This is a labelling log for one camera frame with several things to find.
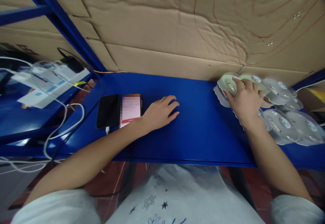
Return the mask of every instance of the floor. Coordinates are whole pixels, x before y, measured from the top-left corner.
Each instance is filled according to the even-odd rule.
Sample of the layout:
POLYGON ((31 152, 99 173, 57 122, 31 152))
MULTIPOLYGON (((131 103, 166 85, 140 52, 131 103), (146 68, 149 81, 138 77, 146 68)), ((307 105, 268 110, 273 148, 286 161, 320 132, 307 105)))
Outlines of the floor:
MULTIPOLYGON (((89 85, 92 87, 95 85, 93 81, 89 82, 89 85)), ((86 85, 84 89, 90 90, 91 87, 86 85)), ((80 91, 77 96, 73 99, 71 103, 80 103, 87 92, 80 91)), ((84 189, 91 195, 95 196, 98 201, 97 212, 101 218, 102 223, 105 223, 110 216, 114 213, 117 204, 118 195, 114 195, 112 197, 107 197, 105 195, 109 195, 111 193, 117 192, 121 187, 121 182, 123 179, 123 173, 125 171, 126 162, 110 162, 104 169, 104 172, 100 172, 93 180, 87 183, 84 186, 84 189)), ((133 181, 133 188, 135 188, 139 182, 143 179, 146 174, 147 166, 146 163, 138 163, 135 170, 135 177, 133 181)), ((230 181, 230 173, 227 167, 220 167, 223 174, 229 178, 230 181)), ((244 174, 246 183, 250 190, 250 193, 253 197, 254 203, 257 208, 258 214, 264 220, 266 224, 272 223, 270 212, 269 212, 269 204, 272 201, 273 197, 271 194, 271 190, 266 183, 263 175, 257 168, 241 168, 244 174)), ((22 205, 28 195, 30 194, 33 187, 38 183, 38 181, 51 170, 51 166, 46 166, 40 174, 34 179, 34 181, 30 184, 28 189, 22 196, 17 199, 12 206, 20 206, 22 205)), ((313 172, 307 170, 299 170, 299 174, 301 175, 309 193, 312 195, 315 203, 322 209, 325 209, 324 198, 325 198, 325 181, 324 181, 324 173, 321 172, 313 172)), ((0 222, 0 224, 9 224, 10 220, 0 222)))

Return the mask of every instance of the black cable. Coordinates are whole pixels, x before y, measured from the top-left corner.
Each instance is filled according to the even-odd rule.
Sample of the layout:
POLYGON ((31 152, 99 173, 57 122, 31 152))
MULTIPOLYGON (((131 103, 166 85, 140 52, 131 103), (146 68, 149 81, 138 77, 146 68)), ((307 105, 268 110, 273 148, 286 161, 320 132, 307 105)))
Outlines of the black cable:
MULTIPOLYGON (((63 50, 63 51, 65 51, 65 52, 67 52, 67 53, 69 53, 69 54, 71 54, 71 55, 73 55, 74 57, 76 57, 77 59, 79 59, 83 64, 84 64, 84 61, 83 60, 81 60, 78 56, 75 56, 74 54, 72 54, 71 52, 69 52, 69 51, 67 51, 67 50, 65 50, 65 49, 63 49, 63 48, 60 48, 60 47, 58 47, 57 48, 58 49, 58 51, 60 52, 60 54, 62 54, 62 52, 60 51, 60 50, 63 50)), ((79 128, 79 126, 87 119, 87 117, 90 115, 90 113, 92 112, 92 110, 97 106, 97 104, 98 104, 98 102, 99 102, 99 100, 100 100, 100 98, 103 96, 103 94, 104 94, 104 84, 103 84, 103 81, 102 81, 102 79, 100 78, 100 76, 89 66, 89 69, 91 69, 91 71, 93 72, 93 73, 95 73, 96 74, 96 76, 98 77, 98 79, 100 80, 100 82, 101 82, 101 84, 102 84, 102 94, 101 94, 101 96, 99 97, 99 99, 97 100, 97 102, 94 104, 94 106, 90 109, 90 111, 85 115, 85 117, 84 117, 84 119, 82 120, 82 122, 80 122, 70 133, 69 133, 69 135, 62 141, 62 143, 56 148, 56 150, 55 150, 55 152, 54 152, 54 154, 52 155, 52 160, 51 160, 51 164, 52 164, 52 167, 54 167, 54 160, 55 160, 55 157, 56 157, 56 155, 58 154, 58 152, 59 152, 59 150, 60 150, 60 148, 69 140, 69 138, 71 137, 71 135, 79 128)), ((130 149, 131 149, 131 152, 130 152, 130 168, 129 168, 129 172, 128 172, 128 175, 127 175, 127 180, 125 181, 125 183, 124 183, 124 185, 120 188, 120 190, 119 191, 117 191, 117 192, 114 192, 114 193, 112 193, 112 194, 108 194, 108 195, 100 195, 100 196, 93 196, 93 197, 109 197, 109 196, 114 196, 114 195, 116 195, 116 194, 119 194, 123 189, 124 189, 124 187, 126 186, 126 184, 128 183, 128 181, 129 181, 129 179, 130 179, 130 176, 131 176, 131 162, 132 162, 132 155, 133 155, 133 146, 132 145, 130 145, 129 146, 130 147, 130 149)))
POLYGON ((76 57, 78 60, 81 61, 81 64, 86 64, 88 66, 89 69, 91 69, 93 71, 93 69, 90 67, 90 65, 88 63, 85 63, 82 59, 80 59, 78 56, 74 55, 73 53, 71 53, 70 51, 67 51, 66 49, 63 49, 61 47, 57 47, 57 50, 59 51, 59 53, 63 56, 63 57, 67 57, 61 50, 63 50, 66 53, 69 53, 70 55, 72 55, 73 57, 76 57))
POLYGON ((112 194, 107 194, 107 195, 91 195, 92 197, 95 197, 95 198, 100 198, 100 197, 111 197, 111 196, 114 196, 116 194, 119 194, 120 192, 123 191, 123 189, 125 188, 125 186, 127 185, 127 183, 129 182, 130 180, 130 177, 131 177, 131 171, 132 171, 132 167, 131 167, 131 162, 132 162, 132 155, 133 155, 133 145, 130 144, 129 145, 130 147, 130 161, 129 161, 129 171, 128 171, 128 174, 127 174, 127 178, 125 180, 125 183, 123 184, 123 186, 120 187, 120 190, 119 191, 116 191, 112 194))
POLYGON ((94 73, 94 74, 96 74, 96 76, 98 77, 98 79, 100 80, 100 82, 101 82, 101 84, 102 84, 102 94, 101 94, 101 96, 99 97, 99 99, 97 100, 97 102, 94 104, 94 106, 90 109, 90 111, 85 115, 85 117, 84 117, 84 119, 82 120, 82 122, 80 122, 71 132, 70 132, 70 134, 62 141, 62 143, 56 148, 56 150, 55 150, 55 152, 54 152, 54 154, 52 155, 52 160, 51 160, 51 164, 52 164, 52 167, 54 167, 54 160, 55 160, 55 157, 56 157, 56 155, 58 154, 58 152, 59 152, 59 150, 60 150, 60 148, 68 141, 68 139, 71 137, 71 135, 79 128, 79 126, 88 118, 88 116, 90 115, 90 113, 92 112, 92 110, 97 106, 97 104, 98 104, 98 102, 99 102, 99 100, 100 100, 100 98, 103 96, 103 94, 104 94, 104 84, 103 84, 103 81, 102 81, 102 79, 100 78, 100 76, 96 73, 96 72, 94 72, 93 70, 92 70, 92 72, 94 73))

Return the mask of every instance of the phone screen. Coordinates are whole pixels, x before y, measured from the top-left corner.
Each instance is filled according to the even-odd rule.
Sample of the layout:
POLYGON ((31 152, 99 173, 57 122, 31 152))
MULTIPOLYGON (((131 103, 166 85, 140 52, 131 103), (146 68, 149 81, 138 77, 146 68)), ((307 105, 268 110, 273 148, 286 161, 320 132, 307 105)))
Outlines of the phone screen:
POLYGON ((108 95, 99 100, 96 128, 102 129, 120 122, 120 96, 108 95))
POLYGON ((141 116, 142 102, 141 94, 127 94, 122 97, 122 108, 120 117, 120 128, 141 116))

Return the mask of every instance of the white shirt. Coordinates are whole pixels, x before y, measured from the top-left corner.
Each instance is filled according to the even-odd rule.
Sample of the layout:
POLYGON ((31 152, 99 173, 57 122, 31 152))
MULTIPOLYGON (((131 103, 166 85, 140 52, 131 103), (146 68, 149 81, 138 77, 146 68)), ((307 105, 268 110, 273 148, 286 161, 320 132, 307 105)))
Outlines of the white shirt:
MULTIPOLYGON (((106 224, 264 223, 216 167, 163 165, 150 174, 106 224)), ((271 204, 275 223, 322 223, 323 211, 312 202, 281 195, 271 204)), ((100 224, 95 200, 81 189, 40 197, 23 207, 12 224, 100 224)))

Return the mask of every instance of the shirt sleeve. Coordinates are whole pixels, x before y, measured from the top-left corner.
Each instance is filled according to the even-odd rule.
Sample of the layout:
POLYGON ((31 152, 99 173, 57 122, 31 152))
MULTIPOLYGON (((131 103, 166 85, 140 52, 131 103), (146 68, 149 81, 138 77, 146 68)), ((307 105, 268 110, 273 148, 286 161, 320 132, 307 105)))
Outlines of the shirt sleeve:
POLYGON ((94 223, 101 220, 96 200, 83 189, 62 190, 42 196, 19 210, 12 224, 94 223))
POLYGON ((280 195, 271 202, 271 215, 276 224, 323 223, 324 212, 302 197, 280 195))

